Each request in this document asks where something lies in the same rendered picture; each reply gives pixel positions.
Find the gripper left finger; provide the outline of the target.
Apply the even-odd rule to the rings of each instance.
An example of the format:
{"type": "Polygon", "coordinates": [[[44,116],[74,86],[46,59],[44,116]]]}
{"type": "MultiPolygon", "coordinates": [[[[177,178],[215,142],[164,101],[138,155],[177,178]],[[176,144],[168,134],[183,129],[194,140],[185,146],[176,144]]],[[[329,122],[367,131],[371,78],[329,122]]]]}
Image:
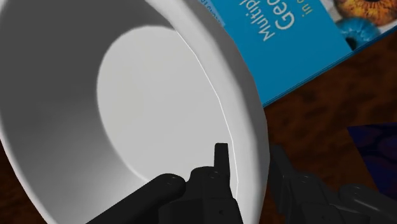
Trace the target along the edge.
{"type": "Polygon", "coordinates": [[[243,224],[230,189],[228,145],[214,146],[214,165],[185,181],[161,174],[87,224],[243,224]]]}

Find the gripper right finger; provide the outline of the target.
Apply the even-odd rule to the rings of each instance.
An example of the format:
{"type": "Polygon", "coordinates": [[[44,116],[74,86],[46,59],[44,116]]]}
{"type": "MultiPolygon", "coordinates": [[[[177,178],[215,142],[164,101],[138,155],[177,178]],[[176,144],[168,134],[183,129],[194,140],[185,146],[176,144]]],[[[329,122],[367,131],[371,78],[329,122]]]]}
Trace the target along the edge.
{"type": "Polygon", "coordinates": [[[316,175],[295,170],[278,145],[270,147],[268,183],[285,224],[397,224],[397,201],[361,184],[334,192],[316,175]]]}

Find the white bowl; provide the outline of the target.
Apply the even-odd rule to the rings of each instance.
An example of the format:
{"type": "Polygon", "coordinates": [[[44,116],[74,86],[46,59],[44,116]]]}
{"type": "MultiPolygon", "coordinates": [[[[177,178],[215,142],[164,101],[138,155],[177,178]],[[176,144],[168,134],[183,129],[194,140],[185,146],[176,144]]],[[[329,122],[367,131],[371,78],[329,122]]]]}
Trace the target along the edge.
{"type": "Polygon", "coordinates": [[[0,0],[0,140],[47,224],[87,224],[227,143],[242,219],[259,224],[265,114],[198,0],[0,0]]]}

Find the dark blue patterned object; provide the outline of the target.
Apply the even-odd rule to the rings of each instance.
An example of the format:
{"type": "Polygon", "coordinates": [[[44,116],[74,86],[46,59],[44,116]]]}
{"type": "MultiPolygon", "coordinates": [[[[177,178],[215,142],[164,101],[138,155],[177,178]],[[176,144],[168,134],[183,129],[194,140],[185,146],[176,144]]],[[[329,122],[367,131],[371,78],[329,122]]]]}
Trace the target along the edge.
{"type": "Polygon", "coordinates": [[[347,128],[378,191],[397,200],[397,122],[347,128]]]}

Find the blue book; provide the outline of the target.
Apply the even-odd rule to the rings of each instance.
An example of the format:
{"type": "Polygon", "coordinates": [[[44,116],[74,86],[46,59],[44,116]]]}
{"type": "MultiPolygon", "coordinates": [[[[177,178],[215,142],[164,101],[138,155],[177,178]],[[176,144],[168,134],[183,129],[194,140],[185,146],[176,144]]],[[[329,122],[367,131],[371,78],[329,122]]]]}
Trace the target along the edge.
{"type": "Polygon", "coordinates": [[[221,24],[267,106],[397,30],[397,0],[197,0],[221,24]]]}

